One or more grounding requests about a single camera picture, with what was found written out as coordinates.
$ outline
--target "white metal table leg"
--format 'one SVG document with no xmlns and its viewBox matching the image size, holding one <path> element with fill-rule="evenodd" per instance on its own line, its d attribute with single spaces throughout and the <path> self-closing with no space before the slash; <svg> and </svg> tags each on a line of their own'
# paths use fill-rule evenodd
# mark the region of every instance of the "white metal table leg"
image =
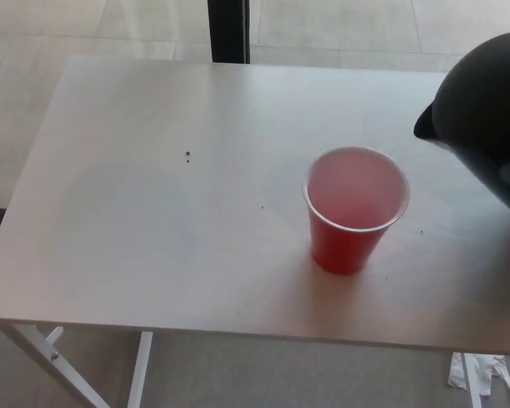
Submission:
<svg viewBox="0 0 510 408">
<path fill-rule="evenodd" d="M 474 356 L 469 353 L 461 353 L 462 369 L 465 372 L 465 383 L 467 384 L 468 395 L 470 396 L 471 408 L 482 408 L 482 400 L 479 396 L 478 383 L 474 381 L 476 368 Z"/>
<path fill-rule="evenodd" d="M 53 344 L 54 342 L 56 342 L 59 337 L 62 335 L 62 332 L 64 331 L 63 327 L 62 326 L 57 326 L 54 328 L 53 331 L 51 331 L 48 336 L 45 338 L 48 342 L 50 342 L 51 344 Z"/>
<path fill-rule="evenodd" d="M 110 408 L 35 326 L 1 323 L 0 330 L 78 400 L 91 408 Z"/>
<path fill-rule="evenodd" d="M 142 400 L 142 392 L 144 391 L 145 371 L 150 358 L 151 340 L 153 339 L 152 331 L 143 331 L 139 339 L 138 357 L 136 358 L 136 366 L 134 367 L 133 383 L 128 396 L 127 408 L 139 408 Z"/>
</svg>

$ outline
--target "tile floor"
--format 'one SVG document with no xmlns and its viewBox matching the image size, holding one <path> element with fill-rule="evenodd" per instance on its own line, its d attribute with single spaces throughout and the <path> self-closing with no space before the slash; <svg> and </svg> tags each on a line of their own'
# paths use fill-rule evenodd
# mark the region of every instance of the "tile floor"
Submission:
<svg viewBox="0 0 510 408">
<path fill-rule="evenodd" d="M 448 71 L 510 31 L 510 0 L 252 0 L 251 17 L 255 64 Z M 70 54 L 210 61 L 206 0 L 0 0 L 0 207 Z M 136 342 L 127 332 L 71 329 L 59 347 L 124 406 Z M 142 406 L 467 406 L 444 385 L 449 358 L 161 334 Z M 495 405 L 508 406 L 502 388 L 496 394 Z M 55 406 L 80 405 L 0 333 L 0 407 Z"/>
</svg>

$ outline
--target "white table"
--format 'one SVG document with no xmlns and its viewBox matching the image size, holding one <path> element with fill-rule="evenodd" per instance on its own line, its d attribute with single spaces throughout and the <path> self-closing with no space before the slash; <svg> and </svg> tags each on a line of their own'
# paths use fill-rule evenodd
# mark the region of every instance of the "white table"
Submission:
<svg viewBox="0 0 510 408">
<path fill-rule="evenodd" d="M 160 330 L 510 354 L 510 212 L 412 134 L 442 78 L 71 59 L 0 229 L 0 327 L 96 407 L 31 325 L 143 332 L 129 407 Z M 301 191 L 342 145 L 411 185 L 351 277 L 311 260 Z"/>
</svg>

